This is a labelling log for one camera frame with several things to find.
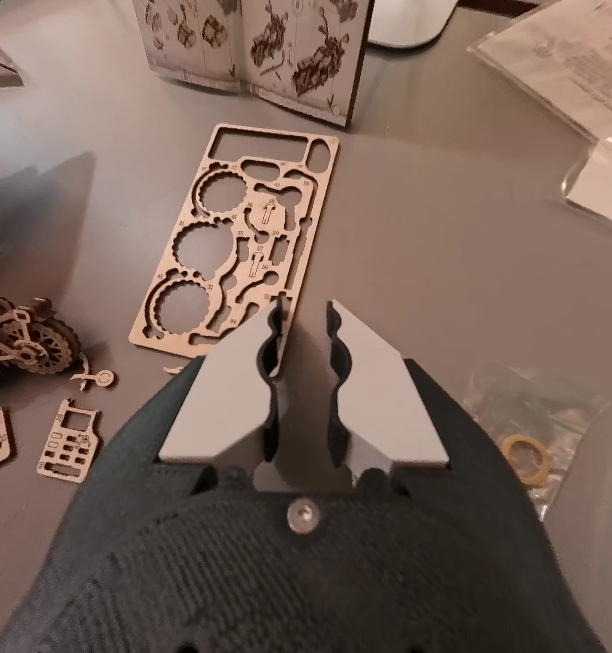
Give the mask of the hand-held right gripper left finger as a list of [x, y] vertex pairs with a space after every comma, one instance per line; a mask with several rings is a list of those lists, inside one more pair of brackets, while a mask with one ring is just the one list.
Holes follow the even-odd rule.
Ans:
[[284, 344], [280, 298], [204, 356], [158, 452], [170, 473], [217, 476], [254, 487], [259, 466], [278, 452], [288, 389], [278, 372]]

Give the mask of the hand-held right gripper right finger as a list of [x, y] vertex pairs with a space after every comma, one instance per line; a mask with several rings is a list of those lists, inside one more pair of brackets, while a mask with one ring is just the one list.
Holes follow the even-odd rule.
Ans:
[[445, 469], [449, 455], [400, 352], [340, 302], [326, 308], [332, 392], [327, 446], [352, 486], [376, 469]]

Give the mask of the wooden sheet with gear holes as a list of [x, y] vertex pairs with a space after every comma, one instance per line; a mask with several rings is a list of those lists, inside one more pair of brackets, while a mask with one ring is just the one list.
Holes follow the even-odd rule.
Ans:
[[[215, 155], [225, 133], [304, 145], [300, 160], [246, 152], [237, 159]], [[282, 306], [281, 362], [297, 310], [310, 251], [334, 171], [335, 135], [219, 124], [190, 186], [129, 342], [184, 358], [209, 352], [228, 333], [274, 300]], [[232, 246], [212, 274], [189, 265], [180, 245], [198, 229], [226, 227]], [[163, 326], [161, 306], [171, 291], [196, 287], [207, 296], [203, 318], [184, 332]]]

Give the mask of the grey desk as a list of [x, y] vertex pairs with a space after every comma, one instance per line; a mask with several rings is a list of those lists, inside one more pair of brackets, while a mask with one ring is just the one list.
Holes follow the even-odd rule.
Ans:
[[487, 363], [538, 368], [610, 404], [545, 520], [582, 611], [612, 652], [612, 225], [562, 203], [588, 145], [467, 47], [507, 20], [457, 9], [414, 53], [368, 49], [338, 131], [147, 67], [130, 1], [2, 1], [0, 296], [52, 299], [119, 384], [0, 375], [16, 456], [0, 467], [0, 631], [79, 485], [36, 470], [61, 400], [101, 411], [104, 443], [181, 361], [128, 341], [218, 123], [340, 139], [283, 366], [288, 409], [258, 487], [344, 490], [326, 450], [326, 301], [413, 358], [457, 401]]

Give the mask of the wooden part with round end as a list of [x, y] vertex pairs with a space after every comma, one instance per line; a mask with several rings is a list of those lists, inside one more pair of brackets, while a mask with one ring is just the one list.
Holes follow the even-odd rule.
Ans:
[[73, 374], [70, 380], [80, 383], [81, 392], [86, 392], [90, 384], [98, 388], [108, 388], [117, 380], [117, 376], [112, 370], [104, 369], [93, 373], [90, 369], [89, 359], [83, 352], [79, 354], [79, 361], [82, 364], [82, 371]]

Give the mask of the small bag with rubber bands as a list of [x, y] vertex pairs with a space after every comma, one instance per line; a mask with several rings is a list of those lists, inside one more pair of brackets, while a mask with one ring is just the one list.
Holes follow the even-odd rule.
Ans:
[[474, 369], [463, 406], [495, 443], [544, 521], [583, 438], [610, 402], [538, 368]]

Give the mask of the small wooden keypad-shaped sheet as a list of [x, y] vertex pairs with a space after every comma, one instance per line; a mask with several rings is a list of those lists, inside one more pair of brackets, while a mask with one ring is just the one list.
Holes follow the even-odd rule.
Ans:
[[82, 483], [101, 445], [101, 411], [76, 407], [66, 398], [57, 411], [36, 471], [47, 478]]

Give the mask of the wooden motorcycle model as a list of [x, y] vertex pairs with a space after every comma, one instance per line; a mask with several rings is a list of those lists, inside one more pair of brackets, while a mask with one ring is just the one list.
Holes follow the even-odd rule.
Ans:
[[61, 373], [80, 357], [77, 334], [56, 317], [51, 301], [35, 297], [16, 306], [0, 297], [0, 373], [14, 366], [31, 373]]

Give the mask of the printed instruction booklet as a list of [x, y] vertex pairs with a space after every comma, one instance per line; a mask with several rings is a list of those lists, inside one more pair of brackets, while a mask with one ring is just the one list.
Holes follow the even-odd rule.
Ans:
[[374, 1], [133, 1], [151, 70], [351, 123]]

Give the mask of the white stand base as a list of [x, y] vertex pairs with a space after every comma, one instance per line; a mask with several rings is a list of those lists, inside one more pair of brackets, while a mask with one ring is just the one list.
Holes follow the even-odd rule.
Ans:
[[369, 26], [372, 45], [406, 50], [440, 36], [458, 1], [375, 1]]

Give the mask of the clear plastic wrapper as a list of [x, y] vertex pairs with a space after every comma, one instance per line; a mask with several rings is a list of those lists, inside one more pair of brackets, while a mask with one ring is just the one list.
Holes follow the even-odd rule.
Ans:
[[468, 51], [589, 141], [561, 192], [612, 224], [612, 1], [539, 5]]

